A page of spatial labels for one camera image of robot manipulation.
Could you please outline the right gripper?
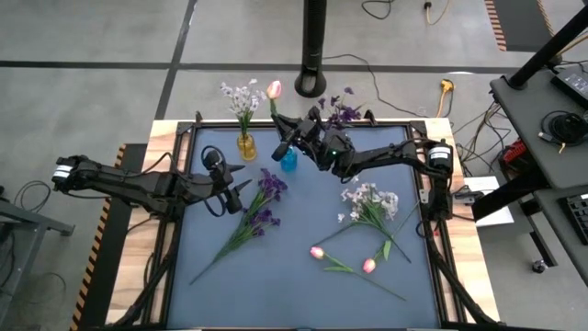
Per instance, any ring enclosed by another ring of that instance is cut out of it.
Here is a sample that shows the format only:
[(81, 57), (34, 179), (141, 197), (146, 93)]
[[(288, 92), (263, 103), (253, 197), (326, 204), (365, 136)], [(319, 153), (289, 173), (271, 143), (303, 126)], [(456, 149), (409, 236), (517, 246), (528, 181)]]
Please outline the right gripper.
[(321, 113), (318, 108), (311, 108), (304, 118), (291, 118), (282, 114), (272, 114), (271, 119), (279, 131), (298, 130), (298, 135), (284, 136), (272, 153), (274, 161), (280, 161), (287, 154), (289, 147), (296, 145), (302, 152), (318, 152), (321, 148), (322, 132)]

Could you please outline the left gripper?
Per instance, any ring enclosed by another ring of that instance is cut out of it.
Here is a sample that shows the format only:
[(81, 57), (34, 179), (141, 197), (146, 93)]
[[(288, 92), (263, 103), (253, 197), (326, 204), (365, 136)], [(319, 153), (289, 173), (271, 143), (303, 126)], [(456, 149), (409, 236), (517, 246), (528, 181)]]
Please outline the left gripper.
[[(197, 202), (201, 202), (222, 193), (232, 183), (231, 173), (244, 169), (244, 165), (228, 164), (225, 158), (216, 151), (208, 152), (203, 159), (208, 174), (197, 173)], [(251, 182), (251, 179), (228, 188), (225, 192), (225, 206), (229, 214), (235, 214), (243, 208), (240, 192)]]

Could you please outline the blue glass vase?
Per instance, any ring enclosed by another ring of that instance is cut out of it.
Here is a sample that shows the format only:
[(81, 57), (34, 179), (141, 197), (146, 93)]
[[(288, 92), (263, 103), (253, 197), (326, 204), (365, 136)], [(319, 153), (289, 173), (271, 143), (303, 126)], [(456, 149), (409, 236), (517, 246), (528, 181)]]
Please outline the blue glass vase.
[(284, 172), (292, 172), (298, 166), (298, 154), (294, 147), (290, 146), (286, 154), (280, 160), (281, 169)]

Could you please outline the yellow glass vase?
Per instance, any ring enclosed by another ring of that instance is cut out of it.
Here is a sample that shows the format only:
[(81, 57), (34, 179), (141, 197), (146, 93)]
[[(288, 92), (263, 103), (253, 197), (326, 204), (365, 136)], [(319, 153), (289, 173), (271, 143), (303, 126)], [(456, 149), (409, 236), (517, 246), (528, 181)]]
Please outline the yellow glass vase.
[(250, 133), (238, 135), (237, 147), (244, 161), (253, 161), (257, 157), (254, 137)]

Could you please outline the purple artificial flower bunch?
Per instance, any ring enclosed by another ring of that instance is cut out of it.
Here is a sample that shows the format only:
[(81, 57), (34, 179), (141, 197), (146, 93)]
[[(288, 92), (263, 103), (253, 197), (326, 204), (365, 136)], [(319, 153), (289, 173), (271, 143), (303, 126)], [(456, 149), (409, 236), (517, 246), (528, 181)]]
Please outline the purple artificial flower bunch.
[(266, 168), (262, 168), (261, 173), (262, 176), (257, 181), (257, 193), (249, 207), (243, 209), (243, 216), (237, 227), (215, 257), (189, 282), (189, 285), (194, 284), (211, 267), (231, 252), (239, 249), (251, 239), (264, 236), (268, 227), (278, 227), (281, 224), (281, 219), (273, 214), (268, 204), (273, 201), (280, 202), (288, 185)]
[(355, 91), (352, 87), (346, 86), (342, 95), (320, 97), (317, 101), (318, 109), (327, 112), (325, 129), (344, 129), (351, 125), (354, 120), (361, 120), (362, 105), (352, 107), (345, 102), (345, 98), (353, 96)]

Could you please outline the white artificial flower bunch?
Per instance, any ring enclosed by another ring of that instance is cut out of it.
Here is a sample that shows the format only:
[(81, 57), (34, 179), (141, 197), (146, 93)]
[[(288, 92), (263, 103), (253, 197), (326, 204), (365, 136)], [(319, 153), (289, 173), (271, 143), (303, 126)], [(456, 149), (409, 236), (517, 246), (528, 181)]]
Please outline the white artificial flower bunch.
[(396, 234), (389, 227), (399, 210), (399, 197), (391, 191), (379, 191), (375, 183), (363, 183), (354, 190), (345, 188), (341, 193), (342, 202), (349, 202), (351, 211), (348, 213), (350, 221), (341, 229), (319, 240), (316, 245), (335, 238), (352, 227), (366, 226), (376, 230), (384, 236), (384, 242), (373, 257), (389, 259), (390, 251), (395, 247), (402, 257), (411, 263), (412, 260), (404, 252), (396, 241)]
[(248, 134), (249, 124), (259, 106), (266, 101), (266, 93), (257, 89), (257, 80), (252, 78), (245, 86), (228, 86), (222, 82), (221, 93), (230, 100), (228, 110), (239, 122), (241, 135)]

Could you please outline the black framed wooden table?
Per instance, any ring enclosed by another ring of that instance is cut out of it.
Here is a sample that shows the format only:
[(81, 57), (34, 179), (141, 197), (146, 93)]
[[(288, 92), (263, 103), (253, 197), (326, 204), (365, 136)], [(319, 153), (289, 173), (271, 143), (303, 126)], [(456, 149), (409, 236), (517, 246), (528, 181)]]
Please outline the black framed wooden table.
[[(186, 129), (186, 134), (180, 131), (180, 150), (179, 150), (179, 165), (184, 166), (185, 159), (187, 157), (189, 133), (191, 133), (190, 126), (196, 120), (154, 120), (151, 128), (150, 138), (146, 144), (145, 153), (141, 156), (133, 156), (134, 160), (139, 157), (142, 161), (142, 168), (146, 169), (148, 166), (152, 166), (156, 159), (161, 156), (164, 152), (173, 152), (175, 145), (176, 133), (178, 130)], [(408, 126), (408, 133), (415, 133), (420, 135), (421, 131), (428, 133), (428, 137), (439, 140), (446, 139), (447, 143), (455, 147), (455, 140), (453, 133), (451, 132), (450, 123), (448, 119), (426, 119), (426, 118), (397, 118), (397, 119), (376, 119), (377, 124), (382, 126), (392, 125), (404, 125)], [(233, 126), (237, 124), (237, 120), (202, 120), (200, 122), (202, 128), (208, 127), (209, 129), (213, 126), (222, 127), (225, 129), (233, 129)], [(130, 166), (131, 160), (131, 144), (127, 143), (124, 146), (121, 145), (117, 154), (118, 166)], [(465, 184), (463, 169), (459, 164), (458, 157), (454, 156), (454, 174), (452, 179), (452, 189), (459, 189)], [(484, 255), (481, 248), (480, 235), (477, 225), (474, 224), (473, 213), (470, 206), (462, 202), (455, 202), (453, 205), (454, 217), (447, 221), (445, 230), (441, 230), (442, 226), (439, 227), (439, 236), (435, 237), (435, 243), (439, 251), (444, 255), (445, 260), (449, 263), (450, 257), (453, 258), (452, 268), (455, 270), (457, 277), (468, 291), (472, 300), (486, 313), (490, 318), (495, 321), (500, 320), (500, 315), (494, 298), (492, 285), (484, 259)], [(142, 222), (143, 219), (148, 217), (148, 213), (142, 209), (134, 209), (133, 211), (126, 212), (121, 209), (122, 207), (116, 207), (114, 200), (104, 204), (102, 214), (100, 216), (99, 225), (102, 226), (100, 229), (104, 230), (102, 234), (101, 249), (114, 247), (114, 241), (107, 240), (106, 230), (113, 230), (115, 225), (115, 216), (125, 216), (124, 222), (117, 221), (116, 224), (126, 223), (128, 226), (135, 225)], [(157, 235), (159, 234), (159, 225), (155, 223), (148, 223), (141, 227), (133, 230), (138, 233), (131, 233), (130, 236), (124, 239), (123, 247), (121, 248), (119, 266), (114, 280), (114, 290), (109, 299), (109, 305), (106, 312), (106, 317), (100, 317), (100, 320), (96, 324), (101, 325), (114, 323), (124, 315), (131, 305), (131, 299), (134, 301), (136, 297), (142, 291), (142, 275), (144, 267), (147, 266), (147, 260), (151, 253), (154, 252)], [(174, 225), (164, 225), (164, 252), (167, 251), (169, 244), (171, 243), (172, 230)], [(456, 322), (461, 317), (458, 317), (458, 310), (463, 308), (465, 312), (464, 303), (458, 303), (457, 295), (454, 295), (452, 290), (449, 289), (449, 283), (445, 276), (440, 275), (442, 298), (446, 304), (447, 316), (449, 321)], [(160, 282), (157, 285), (153, 307), (148, 313), (148, 322), (155, 324), (156, 319), (163, 316), (161, 308), (164, 298), (164, 283)], [(81, 307), (82, 299), (78, 299), (78, 308)], [(90, 309), (89, 301), (89, 290), (85, 301), (85, 313), (82, 316), (81, 308), (79, 312), (76, 311), (74, 314), (79, 317), (79, 323), (74, 326), (74, 322), (71, 324), (72, 330), (82, 330), (85, 327), (82, 326), (82, 317), (86, 318), (86, 322), (89, 325), (90, 313), (97, 313), (97, 308), (89, 313), (87, 309)], [(467, 322), (474, 323), (474, 319), (470, 313), (464, 313), (461, 319)]]

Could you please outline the blue table mat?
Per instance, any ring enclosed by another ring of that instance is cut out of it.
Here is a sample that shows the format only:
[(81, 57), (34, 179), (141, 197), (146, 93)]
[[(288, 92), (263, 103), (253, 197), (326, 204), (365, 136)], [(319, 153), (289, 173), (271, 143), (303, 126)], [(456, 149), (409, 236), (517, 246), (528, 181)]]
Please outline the blue table mat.
[[(342, 202), (343, 185), (317, 169), (304, 155), (292, 172), (284, 172), (271, 157), (279, 139), (275, 131), (253, 133), (257, 157), (234, 178), (251, 182), (242, 190), (243, 204), (257, 191), (266, 168), (288, 189), (270, 210), (281, 219), (278, 227), (248, 241), (189, 282), (215, 257), (238, 225), (238, 215), (214, 216), (217, 201), (186, 209), (179, 242), (175, 279), (169, 303), (170, 328), (189, 327), (310, 327), (310, 328), (435, 328), (438, 312), (424, 240), (416, 233), (417, 188), (413, 170), (392, 165), (365, 170), (363, 183), (399, 197), (399, 210), (390, 230), (412, 260), (393, 247), (370, 274), (362, 265), (383, 243), (383, 235), (366, 226), (352, 227), (327, 242), (316, 243), (349, 222), (350, 205)], [(324, 271), (330, 263), (310, 254), (312, 246), (355, 271), (400, 294), (405, 301), (351, 274)]]

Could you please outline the yellow power plug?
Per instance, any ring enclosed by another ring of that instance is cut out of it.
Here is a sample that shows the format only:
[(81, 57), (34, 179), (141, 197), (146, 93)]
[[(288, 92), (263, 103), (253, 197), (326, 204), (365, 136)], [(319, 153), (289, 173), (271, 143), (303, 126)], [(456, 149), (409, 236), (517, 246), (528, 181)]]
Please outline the yellow power plug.
[(438, 102), (437, 113), (435, 114), (437, 118), (440, 118), (442, 116), (444, 102), (447, 94), (452, 92), (455, 88), (454, 83), (448, 79), (442, 79), (440, 85), (442, 92)]

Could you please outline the grey metal stand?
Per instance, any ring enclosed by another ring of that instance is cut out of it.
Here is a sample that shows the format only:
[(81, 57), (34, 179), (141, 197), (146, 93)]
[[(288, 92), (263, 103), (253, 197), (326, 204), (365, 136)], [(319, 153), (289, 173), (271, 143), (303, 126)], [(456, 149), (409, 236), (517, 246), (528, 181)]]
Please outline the grey metal stand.
[(50, 230), (70, 236), (74, 226), (25, 210), (0, 195), (0, 326)]

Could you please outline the white paper sheet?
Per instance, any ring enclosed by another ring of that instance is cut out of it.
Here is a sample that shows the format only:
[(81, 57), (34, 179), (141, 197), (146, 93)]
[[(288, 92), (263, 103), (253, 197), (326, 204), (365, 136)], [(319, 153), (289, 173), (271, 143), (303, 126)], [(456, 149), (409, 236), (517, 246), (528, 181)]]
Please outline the white paper sheet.
[[(464, 184), (453, 191), (453, 200), (460, 205), (471, 207), (478, 199), (499, 187), (496, 177), (464, 177)], [(477, 227), (513, 223), (515, 220), (508, 207), (476, 221)]]

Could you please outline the grey side desk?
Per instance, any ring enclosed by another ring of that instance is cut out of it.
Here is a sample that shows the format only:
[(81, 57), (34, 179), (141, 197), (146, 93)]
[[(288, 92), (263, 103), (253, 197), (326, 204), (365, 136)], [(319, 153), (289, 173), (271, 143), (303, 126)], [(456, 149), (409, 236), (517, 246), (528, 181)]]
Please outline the grey side desk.
[(541, 121), (551, 111), (583, 113), (580, 105), (551, 83), (553, 76), (550, 70), (540, 71), (521, 89), (510, 87), (504, 77), (491, 81), (494, 99), (537, 165), (475, 202), (472, 211), (481, 219), (531, 194), (588, 286), (588, 245), (582, 244), (559, 205), (560, 199), (588, 194), (588, 143), (560, 152), (558, 146), (538, 137)]

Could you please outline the black diagonal pole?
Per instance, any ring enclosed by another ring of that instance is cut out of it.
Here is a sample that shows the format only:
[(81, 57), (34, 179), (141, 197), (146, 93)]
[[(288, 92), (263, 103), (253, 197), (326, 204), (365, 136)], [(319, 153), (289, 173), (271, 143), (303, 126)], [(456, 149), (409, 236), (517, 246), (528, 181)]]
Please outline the black diagonal pole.
[(585, 5), (515, 74), (506, 79), (507, 85), (522, 89), (526, 82), (557, 55), (572, 49), (581, 42), (579, 35), (588, 29), (588, 5)]

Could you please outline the black flat device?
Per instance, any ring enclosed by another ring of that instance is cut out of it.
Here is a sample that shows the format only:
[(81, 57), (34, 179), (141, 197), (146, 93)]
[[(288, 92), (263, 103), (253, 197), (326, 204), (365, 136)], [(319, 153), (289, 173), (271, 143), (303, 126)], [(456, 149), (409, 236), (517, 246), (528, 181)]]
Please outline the black flat device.
[(560, 69), (551, 83), (578, 105), (588, 109), (588, 72), (581, 66)]

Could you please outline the black keyboard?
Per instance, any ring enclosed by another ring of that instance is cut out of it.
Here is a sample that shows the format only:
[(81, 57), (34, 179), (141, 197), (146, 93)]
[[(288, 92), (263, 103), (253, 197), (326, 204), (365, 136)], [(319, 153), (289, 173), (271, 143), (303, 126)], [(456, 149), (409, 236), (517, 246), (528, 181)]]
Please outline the black keyboard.
[(558, 203), (583, 245), (588, 245), (588, 193), (558, 199)]

